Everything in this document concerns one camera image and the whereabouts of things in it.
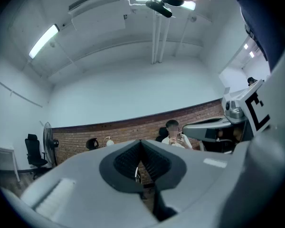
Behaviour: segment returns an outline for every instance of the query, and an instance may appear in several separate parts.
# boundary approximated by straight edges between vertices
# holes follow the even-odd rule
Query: office chair
[[[27,156],[29,164],[37,167],[36,169],[33,170],[35,172],[33,179],[35,180],[36,176],[42,173],[41,166],[47,164],[47,161],[45,160],[45,153],[42,152],[43,153],[43,159],[42,159],[39,150],[39,140],[37,139],[37,136],[34,134],[28,135],[28,138],[25,139],[25,144],[28,150]]]
[[[157,142],[162,142],[163,139],[165,139],[169,135],[166,127],[161,127],[158,132],[159,132],[159,136],[156,137],[156,139],[155,139]]]

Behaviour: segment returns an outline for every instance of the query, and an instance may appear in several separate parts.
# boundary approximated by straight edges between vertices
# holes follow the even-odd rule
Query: man
[[[189,139],[184,134],[179,134],[179,123],[175,120],[169,120],[166,123],[166,128],[169,132],[168,137],[163,139],[162,143],[166,143],[173,146],[178,146],[185,149],[192,149]]]
[[[173,4],[174,0],[165,1]],[[272,71],[285,49],[285,30],[279,22],[281,21],[285,25],[285,16],[280,13],[285,10],[285,2],[282,9],[278,9],[279,2],[273,2],[273,0],[237,1],[246,24],[245,29],[263,51],[265,58],[268,59],[270,71]]]

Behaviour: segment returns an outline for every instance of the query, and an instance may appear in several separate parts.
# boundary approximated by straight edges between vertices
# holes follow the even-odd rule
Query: chair backrest
[[[163,139],[165,139],[166,137],[168,137],[169,133],[168,133],[168,130],[166,127],[161,127],[160,130],[158,131],[159,132],[159,135],[155,141],[157,142],[162,142]]]
[[[30,160],[41,159],[39,150],[39,140],[34,134],[29,134],[28,138],[25,139],[25,144],[27,146],[28,154],[30,155]]]

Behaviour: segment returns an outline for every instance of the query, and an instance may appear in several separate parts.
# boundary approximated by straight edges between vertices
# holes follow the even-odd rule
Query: desk
[[[11,153],[13,157],[14,172],[15,172],[17,181],[20,181],[18,171],[17,171],[17,163],[16,163],[16,158],[15,158],[14,147],[13,146],[6,146],[6,147],[0,146],[0,153],[6,153],[6,154]]]

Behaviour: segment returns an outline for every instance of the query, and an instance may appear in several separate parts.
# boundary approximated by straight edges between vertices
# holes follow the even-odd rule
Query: sticker
[[[261,107],[263,107],[263,102],[262,101],[259,101],[259,99],[257,98],[257,93],[254,92],[246,101],[246,105],[249,109],[249,112],[251,114],[251,117],[252,117],[252,120],[253,120],[253,123],[256,127],[256,131],[260,130],[269,120],[270,120],[270,116],[267,114],[260,122],[258,121],[257,119],[257,115],[256,115],[256,112],[252,106],[252,102],[255,102],[256,105],[260,104]]]
[[[227,162],[218,161],[218,160],[209,159],[209,158],[204,159],[204,163],[208,164],[208,165],[213,165],[213,166],[216,166],[216,167],[220,167],[220,168],[225,168],[227,166]]]

